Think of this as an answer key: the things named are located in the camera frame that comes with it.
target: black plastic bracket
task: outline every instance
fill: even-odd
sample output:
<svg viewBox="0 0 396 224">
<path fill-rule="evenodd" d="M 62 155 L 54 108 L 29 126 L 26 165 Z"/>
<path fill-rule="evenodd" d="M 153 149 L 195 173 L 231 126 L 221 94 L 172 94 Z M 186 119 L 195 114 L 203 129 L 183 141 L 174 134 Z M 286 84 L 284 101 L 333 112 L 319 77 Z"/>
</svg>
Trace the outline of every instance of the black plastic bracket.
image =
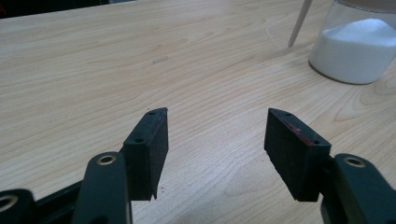
<svg viewBox="0 0 396 224">
<path fill-rule="evenodd" d="M 367 160 L 330 157 L 331 144 L 291 113 L 268 110 L 264 149 L 299 202 L 316 202 L 326 224 L 396 223 L 396 191 Z"/>
<path fill-rule="evenodd" d="M 120 152 L 108 152 L 109 154 L 97 156 L 100 158 L 114 156 L 117 159 L 107 166 L 100 166 L 97 163 L 98 158 L 94 157 L 88 164 L 83 181 L 36 202 L 31 191 L 27 189 L 1 191 L 0 223 L 69 224 L 72 218 L 73 223 L 80 223 L 80 220 L 90 220 L 92 224 L 102 223 L 101 221 L 103 223 L 130 223 L 128 217 L 131 217 L 132 222 L 132 212 L 130 215 L 124 214 L 125 210 L 130 211 L 129 203 L 125 204 L 125 202 L 149 201 L 152 196 L 157 197 L 157 188 L 168 148 L 167 109 L 151 110 L 137 123 Z M 106 210 L 122 219 L 114 219 L 111 214 L 93 206 L 97 203 L 102 207 L 107 203 L 111 204 L 109 202 L 117 204 L 111 205 Z M 112 208 L 119 209 L 124 206 L 127 207 L 122 211 L 112 210 Z M 81 211 L 91 209 L 97 214 L 75 213 L 76 207 L 80 207 Z"/>
</svg>

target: wood grain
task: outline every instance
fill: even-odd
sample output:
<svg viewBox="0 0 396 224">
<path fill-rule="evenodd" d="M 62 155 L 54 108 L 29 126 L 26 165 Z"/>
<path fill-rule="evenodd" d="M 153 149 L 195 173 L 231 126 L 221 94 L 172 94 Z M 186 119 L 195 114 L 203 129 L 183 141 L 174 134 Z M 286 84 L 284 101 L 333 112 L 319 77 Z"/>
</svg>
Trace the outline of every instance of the wood grain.
<svg viewBox="0 0 396 224">
<path fill-rule="evenodd" d="M 119 150 L 169 108 L 157 201 L 135 223 L 320 223 L 262 148 L 268 107 L 374 163 L 396 187 L 396 63 L 376 83 L 322 77 L 307 59 L 331 1 L 144 0 L 0 21 L 0 189 L 37 199 Z"/>
</svg>

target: straw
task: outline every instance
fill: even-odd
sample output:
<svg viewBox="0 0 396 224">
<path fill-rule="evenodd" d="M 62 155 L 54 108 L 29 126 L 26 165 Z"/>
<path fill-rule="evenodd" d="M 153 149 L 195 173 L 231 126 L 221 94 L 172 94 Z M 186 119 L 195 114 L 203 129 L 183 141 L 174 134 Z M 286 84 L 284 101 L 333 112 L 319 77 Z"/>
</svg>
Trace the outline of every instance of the straw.
<svg viewBox="0 0 396 224">
<path fill-rule="evenodd" d="M 297 22 L 294 25 L 293 33 L 291 33 L 288 47 L 291 48 L 294 44 L 294 41 L 297 38 L 298 33 L 300 32 L 301 26 L 305 20 L 306 13 L 308 13 L 308 9 L 311 7 L 312 0 L 304 0 L 303 7 L 301 8 L 300 15 L 298 16 Z"/>
</svg>

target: white container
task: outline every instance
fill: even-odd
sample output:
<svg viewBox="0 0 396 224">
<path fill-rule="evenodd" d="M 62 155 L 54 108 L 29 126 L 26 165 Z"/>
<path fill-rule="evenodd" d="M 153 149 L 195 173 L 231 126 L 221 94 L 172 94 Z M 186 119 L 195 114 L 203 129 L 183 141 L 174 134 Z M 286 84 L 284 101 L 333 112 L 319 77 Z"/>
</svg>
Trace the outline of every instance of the white container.
<svg viewBox="0 0 396 224">
<path fill-rule="evenodd" d="M 336 0 L 332 3 L 310 65 L 346 83 L 378 80 L 396 57 L 396 0 Z"/>
</svg>

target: screw hole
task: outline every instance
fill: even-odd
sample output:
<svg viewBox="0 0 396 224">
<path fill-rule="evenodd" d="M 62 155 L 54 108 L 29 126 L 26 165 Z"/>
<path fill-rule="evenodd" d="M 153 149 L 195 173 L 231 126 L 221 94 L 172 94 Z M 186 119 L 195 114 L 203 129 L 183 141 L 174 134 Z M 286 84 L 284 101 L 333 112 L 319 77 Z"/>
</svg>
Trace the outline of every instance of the screw hole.
<svg viewBox="0 0 396 224">
<path fill-rule="evenodd" d="M 108 218 L 105 216 L 99 216 L 94 218 L 90 224 L 107 224 L 108 223 Z"/>
<path fill-rule="evenodd" d="M 0 198 L 0 213 L 7 211 L 8 208 L 12 207 L 17 203 L 18 197 L 15 195 L 5 195 Z"/>
<path fill-rule="evenodd" d="M 143 138 L 136 138 L 134 141 L 135 141 L 136 143 L 142 143 L 142 142 L 144 142 L 145 140 L 144 140 Z"/>
<path fill-rule="evenodd" d="M 113 161 L 115 160 L 116 160 L 115 156 L 103 156 L 97 161 L 97 163 L 99 165 L 109 165 L 110 163 L 113 163 Z"/>
<path fill-rule="evenodd" d="M 359 167 L 359 168 L 363 168 L 366 166 L 366 164 L 364 164 L 363 161 L 361 161 L 357 158 L 347 157 L 344 159 L 344 161 L 351 166 L 355 166 L 355 167 Z"/>
</svg>

